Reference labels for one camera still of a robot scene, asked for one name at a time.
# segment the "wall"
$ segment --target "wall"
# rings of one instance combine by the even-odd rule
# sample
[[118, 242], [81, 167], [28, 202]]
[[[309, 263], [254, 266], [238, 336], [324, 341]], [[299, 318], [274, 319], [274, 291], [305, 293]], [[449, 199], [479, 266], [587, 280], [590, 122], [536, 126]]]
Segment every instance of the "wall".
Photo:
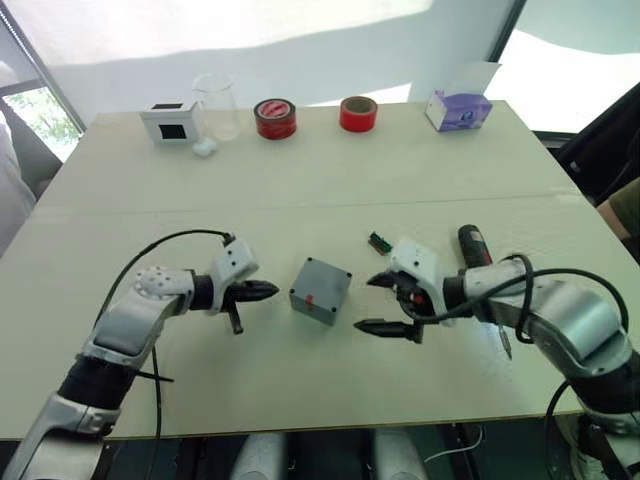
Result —
[[371, 93], [426, 101], [485, 59], [513, 0], [9, 0], [85, 122], [190, 97], [225, 70], [241, 107]]

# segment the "white device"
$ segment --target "white device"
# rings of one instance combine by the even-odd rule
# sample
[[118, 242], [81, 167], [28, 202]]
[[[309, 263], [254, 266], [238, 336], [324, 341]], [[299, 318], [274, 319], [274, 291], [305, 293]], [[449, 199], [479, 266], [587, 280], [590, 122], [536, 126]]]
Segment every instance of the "white device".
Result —
[[196, 143], [205, 138], [200, 107], [193, 103], [157, 103], [140, 112], [140, 118], [156, 143]]
[[287, 436], [284, 433], [249, 435], [233, 467], [231, 480], [287, 478]]
[[227, 312], [233, 332], [242, 333], [236, 302], [264, 300], [278, 288], [262, 280], [243, 282], [258, 264], [246, 242], [222, 235], [225, 249], [210, 273], [151, 267], [135, 275], [129, 291], [98, 319], [61, 387], [50, 395], [16, 450], [3, 480], [94, 478], [103, 437], [120, 417], [122, 401], [167, 318], [189, 310]]
[[376, 480], [429, 480], [418, 450], [403, 428], [374, 430], [373, 461]]
[[[447, 312], [442, 296], [444, 272], [440, 259], [431, 250], [403, 237], [391, 252], [388, 270], [406, 272], [416, 278], [417, 285], [429, 294], [435, 313], [440, 315]], [[453, 327], [455, 319], [445, 320], [442, 325]]]

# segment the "purple tissue box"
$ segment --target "purple tissue box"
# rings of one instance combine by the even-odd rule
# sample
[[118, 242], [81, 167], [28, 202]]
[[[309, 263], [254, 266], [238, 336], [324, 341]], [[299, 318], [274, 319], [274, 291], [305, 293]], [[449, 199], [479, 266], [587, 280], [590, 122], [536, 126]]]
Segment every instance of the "purple tissue box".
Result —
[[492, 104], [484, 95], [459, 93], [444, 96], [436, 90], [432, 95], [425, 114], [439, 132], [480, 128], [491, 111]]

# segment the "red tape roll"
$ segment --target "red tape roll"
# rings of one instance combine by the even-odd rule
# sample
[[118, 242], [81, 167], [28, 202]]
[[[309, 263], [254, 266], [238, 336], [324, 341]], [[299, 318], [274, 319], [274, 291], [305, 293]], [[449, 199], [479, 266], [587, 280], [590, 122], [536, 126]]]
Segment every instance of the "red tape roll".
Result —
[[253, 109], [258, 133], [269, 140], [280, 140], [296, 131], [296, 106], [282, 98], [270, 98]]
[[368, 132], [376, 123], [378, 104], [367, 97], [345, 98], [340, 104], [340, 125], [350, 132]]

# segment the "white cable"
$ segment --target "white cable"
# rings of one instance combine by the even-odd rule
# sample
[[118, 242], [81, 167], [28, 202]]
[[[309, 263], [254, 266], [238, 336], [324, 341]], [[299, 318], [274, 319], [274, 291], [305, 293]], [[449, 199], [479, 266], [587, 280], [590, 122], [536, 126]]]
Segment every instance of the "white cable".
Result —
[[436, 458], [443, 457], [445, 455], [450, 455], [452, 453], [460, 453], [460, 452], [467, 452], [469, 450], [473, 450], [478, 445], [480, 445], [480, 442], [482, 442], [483, 438], [484, 438], [484, 427], [480, 427], [480, 433], [478, 434], [478, 440], [476, 440], [476, 443], [474, 443], [473, 445], [470, 445], [470, 446], [464, 447], [464, 448], [454, 448], [453, 450], [445, 450], [443, 452], [436, 453], [434, 455], [431, 455], [430, 457], [425, 458], [424, 459], [424, 463], [430, 462], [431, 460], [435, 460]]

